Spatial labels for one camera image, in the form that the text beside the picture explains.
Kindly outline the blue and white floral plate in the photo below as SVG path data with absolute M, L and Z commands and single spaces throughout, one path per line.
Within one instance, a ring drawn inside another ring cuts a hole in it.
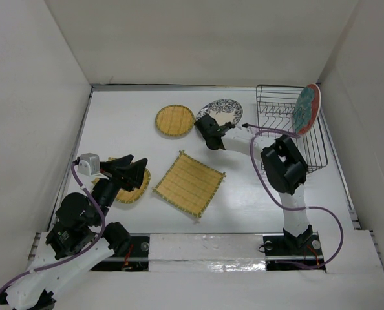
M 198 121 L 206 114 L 210 115 L 219 125 L 232 123 L 236 125 L 242 118 L 242 105 L 232 99 L 218 99 L 202 107 L 195 120 Z

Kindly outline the red and teal floral plate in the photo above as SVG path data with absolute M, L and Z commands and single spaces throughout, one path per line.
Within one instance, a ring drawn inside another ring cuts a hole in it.
M 321 110 L 321 91 L 317 84 L 305 86 L 293 109 L 293 131 L 302 136 L 314 126 Z

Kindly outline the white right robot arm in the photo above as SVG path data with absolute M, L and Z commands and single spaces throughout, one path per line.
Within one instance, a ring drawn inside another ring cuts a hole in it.
M 251 158 L 267 194 L 283 210 L 285 249 L 292 254 L 305 249 L 312 226 L 304 200 L 308 165 L 293 141 L 299 136 L 248 123 L 220 125 L 209 114 L 198 118 L 195 126 L 207 148 L 239 152 Z

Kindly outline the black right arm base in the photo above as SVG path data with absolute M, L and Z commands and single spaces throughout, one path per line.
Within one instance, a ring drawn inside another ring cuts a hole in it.
M 315 232 L 300 249 L 290 249 L 283 234 L 267 234 L 262 237 L 258 251 L 264 254 L 267 271 L 294 271 L 302 268 L 293 263 L 317 266 L 325 259 L 319 235 Z

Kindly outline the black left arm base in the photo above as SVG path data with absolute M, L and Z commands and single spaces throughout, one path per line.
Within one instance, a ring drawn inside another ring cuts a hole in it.
M 142 272 L 149 270 L 149 234 L 132 235 L 129 248 L 119 256 L 112 256 L 95 265 L 97 272 Z

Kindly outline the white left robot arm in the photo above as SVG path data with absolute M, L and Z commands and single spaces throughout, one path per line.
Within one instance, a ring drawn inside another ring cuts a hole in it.
M 0 306 L 53 309 L 57 295 L 83 273 L 106 258 L 129 253 L 129 232 L 105 218 L 119 191 L 132 192 L 143 183 L 148 160 L 133 158 L 129 154 L 100 161 L 98 155 L 86 153 L 71 163 L 80 191 L 64 197 L 56 223 L 28 269 L 0 288 Z

